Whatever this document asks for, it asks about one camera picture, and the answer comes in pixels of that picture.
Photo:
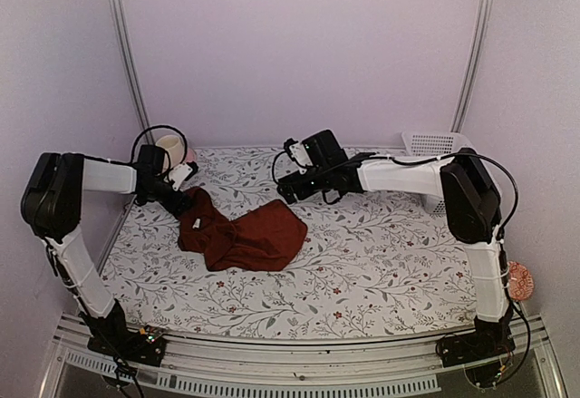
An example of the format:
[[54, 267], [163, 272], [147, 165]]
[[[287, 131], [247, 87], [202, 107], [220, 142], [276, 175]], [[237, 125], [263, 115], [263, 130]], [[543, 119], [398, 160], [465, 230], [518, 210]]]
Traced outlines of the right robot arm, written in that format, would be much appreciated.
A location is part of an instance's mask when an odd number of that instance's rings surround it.
[[399, 191], [441, 199], [448, 229], [468, 256], [475, 287], [475, 332], [469, 350], [487, 358], [502, 346], [513, 315], [502, 247], [508, 219], [501, 215], [501, 193], [486, 168], [490, 158], [469, 147], [428, 158], [376, 152], [348, 156], [330, 130], [303, 141], [289, 139], [283, 153], [298, 168], [275, 180], [289, 204], [330, 191], [340, 197]]

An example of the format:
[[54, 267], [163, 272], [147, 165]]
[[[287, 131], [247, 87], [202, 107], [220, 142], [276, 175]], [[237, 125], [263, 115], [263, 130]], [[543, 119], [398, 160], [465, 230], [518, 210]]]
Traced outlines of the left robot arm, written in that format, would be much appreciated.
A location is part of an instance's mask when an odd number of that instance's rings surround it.
[[134, 349], [137, 333], [127, 328], [120, 303], [105, 287], [85, 245], [82, 195], [132, 195], [138, 205], [158, 202], [179, 217], [192, 205], [180, 187], [193, 173], [186, 162], [171, 165], [167, 151], [155, 145], [142, 146], [134, 162], [45, 152], [24, 190], [23, 220], [43, 241], [55, 275], [76, 298], [92, 335], [116, 356]]

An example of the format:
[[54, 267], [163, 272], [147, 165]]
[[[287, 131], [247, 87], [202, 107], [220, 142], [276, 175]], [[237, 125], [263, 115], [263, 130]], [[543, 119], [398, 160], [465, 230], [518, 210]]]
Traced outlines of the dark red towel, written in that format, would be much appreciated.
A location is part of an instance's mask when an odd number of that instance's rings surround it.
[[178, 247], [202, 255], [209, 271], [281, 271], [303, 247], [308, 227], [280, 199], [230, 220], [202, 188], [186, 194], [193, 206], [179, 217]]

